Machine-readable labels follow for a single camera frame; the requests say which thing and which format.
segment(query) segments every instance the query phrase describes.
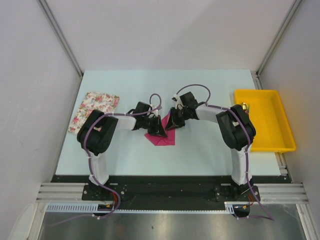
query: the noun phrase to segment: red cloth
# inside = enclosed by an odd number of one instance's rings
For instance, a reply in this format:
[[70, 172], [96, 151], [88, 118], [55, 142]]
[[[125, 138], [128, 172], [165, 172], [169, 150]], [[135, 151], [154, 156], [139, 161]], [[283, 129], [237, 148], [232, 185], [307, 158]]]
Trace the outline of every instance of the red cloth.
[[[163, 128], [165, 129], [168, 124], [168, 118], [170, 113], [165, 116], [161, 120], [161, 124]], [[150, 136], [148, 133], [146, 133], [144, 136], [153, 143], [155, 146], [172, 146], [176, 145], [176, 130], [172, 129], [169, 131], [165, 131], [168, 137], [162, 137], [162, 136]]]

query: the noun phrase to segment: yellow bin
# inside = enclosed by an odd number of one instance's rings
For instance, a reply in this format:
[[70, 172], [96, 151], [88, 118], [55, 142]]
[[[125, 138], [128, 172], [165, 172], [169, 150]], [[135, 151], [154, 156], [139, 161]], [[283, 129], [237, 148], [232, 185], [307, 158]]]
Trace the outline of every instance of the yellow bin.
[[237, 89], [236, 104], [249, 104], [249, 117], [256, 130], [252, 152], [292, 152], [296, 143], [276, 90]]

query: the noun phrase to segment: floral print fabric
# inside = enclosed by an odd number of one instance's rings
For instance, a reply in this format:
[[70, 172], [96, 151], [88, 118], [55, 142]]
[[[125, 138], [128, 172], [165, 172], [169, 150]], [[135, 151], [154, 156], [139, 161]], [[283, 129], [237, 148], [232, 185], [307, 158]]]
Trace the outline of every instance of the floral print fabric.
[[78, 134], [82, 125], [94, 109], [98, 109], [104, 113], [114, 113], [119, 99], [120, 98], [116, 95], [95, 91], [87, 92], [68, 127], [68, 132]]

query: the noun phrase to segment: gold object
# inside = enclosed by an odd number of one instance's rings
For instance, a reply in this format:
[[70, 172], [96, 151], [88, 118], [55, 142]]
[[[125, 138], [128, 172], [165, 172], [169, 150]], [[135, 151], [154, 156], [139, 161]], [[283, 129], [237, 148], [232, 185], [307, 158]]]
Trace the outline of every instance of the gold object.
[[246, 104], [245, 102], [242, 102], [240, 105], [241, 105], [243, 111], [245, 111], [248, 114], [249, 110], [250, 110], [250, 105]]

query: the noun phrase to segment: reflective metal surface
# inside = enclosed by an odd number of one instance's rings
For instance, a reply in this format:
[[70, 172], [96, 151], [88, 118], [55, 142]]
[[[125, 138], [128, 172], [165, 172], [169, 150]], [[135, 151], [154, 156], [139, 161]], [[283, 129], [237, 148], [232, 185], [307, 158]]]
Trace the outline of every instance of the reflective metal surface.
[[[267, 205], [275, 221], [225, 214], [114, 213], [106, 219], [47, 212], [39, 240], [305, 240], [296, 205]], [[258, 205], [251, 214], [263, 214]]]

